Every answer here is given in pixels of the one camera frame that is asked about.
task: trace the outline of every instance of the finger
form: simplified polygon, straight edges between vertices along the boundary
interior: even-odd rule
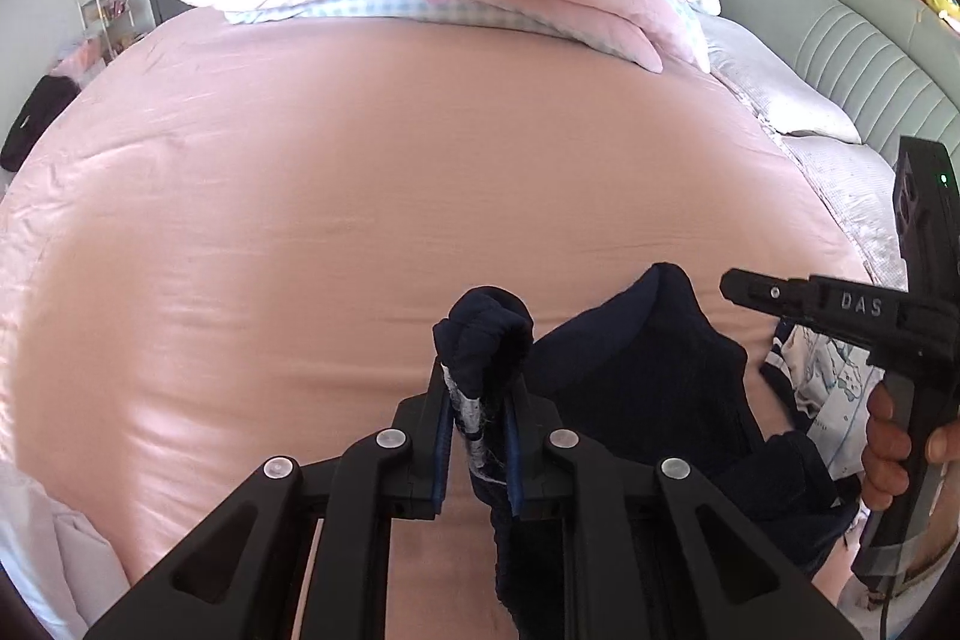
[[[867,410],[870,411],[870,415],[881,421],[893,419],[894,398],[890,395],[890,391],[886,389],[884,384],[878,383],[877,387],[870,394],[870,399],[867,400]]]
[[[903,467],[896,461],[883,461],[870,448],[863,451],[863,468],[873,485],[895,497],[899,497],[910,485],[910,479]]]
[[[926,460],[931,464],[960,461],[960,421],[930,434],[926,442]]]
[[[864,480],[861,499],[870,510],[885,510],[893,504],[894,498],[886,491],[881,491],[870,482],[870,479]]]
[[[903,461],[910,455],[912,443],[907,432],[890,421],[871,418],[867,421],[867,444],[885,461]]]

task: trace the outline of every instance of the silver bolt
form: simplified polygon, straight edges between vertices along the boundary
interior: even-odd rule
[[[683,458],[667,458],[661,464],[661,472],[666,477],[673,477],[673,480],[683,480],[690,474],[690,465]]]
[[[570,429],[555,429],[550,432],[550,444],[555,448],[572,448],[578,442],[580,438],[577,437],[577,432],[571,432]]]
[[[376,436],[376,444],[381,448],[400,448],[406,441],[407,435],[403,434],[400,429],[383,429]]]
[[[263,465],[263,474],[272,477],[274,480],[280,480],[281,477],[287,477],[294,471],[294,462],[286,456],[274,456]]]

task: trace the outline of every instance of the white pillow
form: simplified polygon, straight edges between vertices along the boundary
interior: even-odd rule
[[[803,82],[742,25],[699,15],[707,37],[710,71],[781,134],[815,134],[860,145],[847,114]]]

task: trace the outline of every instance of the tufted headboard panel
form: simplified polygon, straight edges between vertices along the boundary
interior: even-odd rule
[[[939,140],[960,170],[960,36],[921,0],[720,0],[896,161],[901,134]]]

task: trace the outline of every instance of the bed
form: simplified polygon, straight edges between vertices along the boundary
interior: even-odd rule
[[[898,133],[956,154],[957,45],[910,0],[721,2],[888,160]],[[721,274],[870,279],[695,65],[412,20],[170,20],[44,135],[0,225],[0,453],[133,581],[265,458],[330,458],[389,422],[469,287],[522,296],[544,333],[678,263],[748,351],[769,435],[788,426],[757,372],[775,324],[725,302]],[[515,635],[454,465],[440,522],[395,527],[392,637]]]

